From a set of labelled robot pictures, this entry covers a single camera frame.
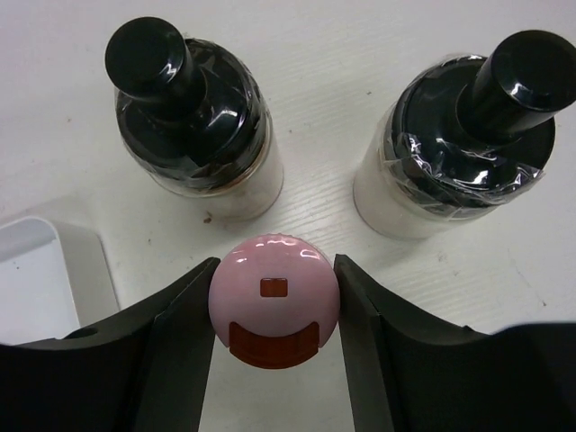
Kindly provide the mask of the pink cap spice bottle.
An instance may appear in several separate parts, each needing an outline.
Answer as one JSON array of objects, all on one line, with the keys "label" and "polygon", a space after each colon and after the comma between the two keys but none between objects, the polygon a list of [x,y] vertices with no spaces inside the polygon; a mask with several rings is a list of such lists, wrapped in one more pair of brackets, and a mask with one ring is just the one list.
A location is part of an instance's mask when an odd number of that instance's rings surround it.
[{"label": "pink cap spice bottle", "polygon": [[287,369],[313,358],[338,322],[340,291],[327,257],[284,234],[250,238],[233,248],[211,279],[211,324],[240,361]]}]

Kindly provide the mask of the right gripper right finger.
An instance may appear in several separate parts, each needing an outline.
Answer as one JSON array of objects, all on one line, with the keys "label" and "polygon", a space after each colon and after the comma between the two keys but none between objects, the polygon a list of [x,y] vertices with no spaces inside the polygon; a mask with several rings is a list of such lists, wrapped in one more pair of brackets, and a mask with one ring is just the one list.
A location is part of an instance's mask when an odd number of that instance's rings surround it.
[{"label": "right gripper right finger", "polygon": [[356,430],[574,430],[573,323],[483,334],[387,290],[348,256],[334,270]]}]

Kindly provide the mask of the black top brown grinder bottle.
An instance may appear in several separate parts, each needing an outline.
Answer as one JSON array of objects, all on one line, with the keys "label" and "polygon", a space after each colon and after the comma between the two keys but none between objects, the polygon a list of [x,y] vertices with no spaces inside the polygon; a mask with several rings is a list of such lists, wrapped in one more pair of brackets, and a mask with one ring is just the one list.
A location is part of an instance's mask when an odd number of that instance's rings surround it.
[{"label": "black top brown grinder bottle", "polygon": [[104,64],[122,141],[160,186],[213,219],[250,220],[274,204],[284,168],[273,120],[239,58],[147,16],[112,35]]}]

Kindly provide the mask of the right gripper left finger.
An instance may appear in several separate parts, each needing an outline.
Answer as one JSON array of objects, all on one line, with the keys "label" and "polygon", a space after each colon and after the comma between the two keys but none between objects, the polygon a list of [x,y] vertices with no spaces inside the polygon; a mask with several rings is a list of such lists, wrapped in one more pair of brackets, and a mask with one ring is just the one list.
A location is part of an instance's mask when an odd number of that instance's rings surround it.
[{"label": "right gripper left finger", "polygon": [[62,339],[1,347],[3,431],[196,431],[215,333],[210,257]]}]

